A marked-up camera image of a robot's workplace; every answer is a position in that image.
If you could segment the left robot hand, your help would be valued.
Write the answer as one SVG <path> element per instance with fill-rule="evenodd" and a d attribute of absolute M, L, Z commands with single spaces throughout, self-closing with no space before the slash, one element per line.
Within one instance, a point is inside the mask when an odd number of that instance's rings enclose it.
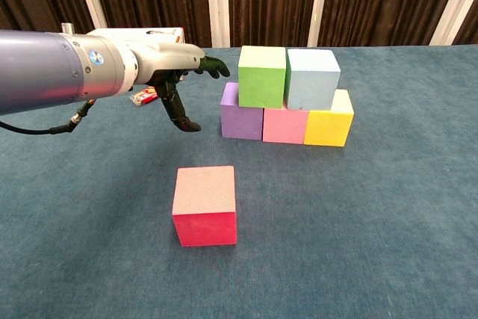
<path fill-rule="evenodd" d="M 229 77 L 226 64 L 219 58 L 207 56 L 201 48 L 189 43 L 159 43 L 155 46 L 131 43 L 129 48 L 138 63 L 135 82 L 155 88 L 170 120 L 179 130 L 200 131 L 201 126 L 186 115 L 176 85 L 190 71 L 200 75 L 207 72 L 215 79 L 221 75 Z"/>

